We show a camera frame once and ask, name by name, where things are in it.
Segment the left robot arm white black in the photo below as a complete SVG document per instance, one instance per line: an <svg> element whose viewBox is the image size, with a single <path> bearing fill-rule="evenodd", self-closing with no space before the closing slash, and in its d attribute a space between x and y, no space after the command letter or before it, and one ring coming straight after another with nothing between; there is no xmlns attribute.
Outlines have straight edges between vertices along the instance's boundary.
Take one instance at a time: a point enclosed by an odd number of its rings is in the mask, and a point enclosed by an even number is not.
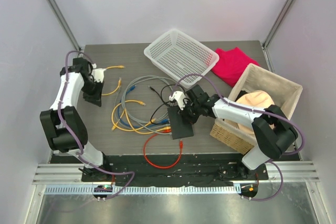
<svg viewBox="0 0 336 224"><path fill-rule="evenodd" d="M75 58L60 72L61 84L49 110L40 113L40 122L51 150L76 157L84 164L83 173L105 182L112 174L106 155L88 140L87 128L77 104L80 96L101 106L104 69L84 58Z"/></svg>

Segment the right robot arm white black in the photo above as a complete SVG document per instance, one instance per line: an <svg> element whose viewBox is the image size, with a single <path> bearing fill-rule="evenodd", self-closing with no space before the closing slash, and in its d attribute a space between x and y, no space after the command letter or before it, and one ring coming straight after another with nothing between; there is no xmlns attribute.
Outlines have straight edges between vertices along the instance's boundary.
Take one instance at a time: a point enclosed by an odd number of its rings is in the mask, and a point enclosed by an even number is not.
<svg viewBox="0 0 336 224"><path fill-rule="evenodd" d="M250 179L266 161L280 158L298 138L295 127L276 105L262 109L239 104L220 94L210 97L199 85L186 92L175 91L169 100L177 102L179 114L187 123L194 124L202 115L230 120L253 130L257 144L237 166L242 179Z"/></svg>

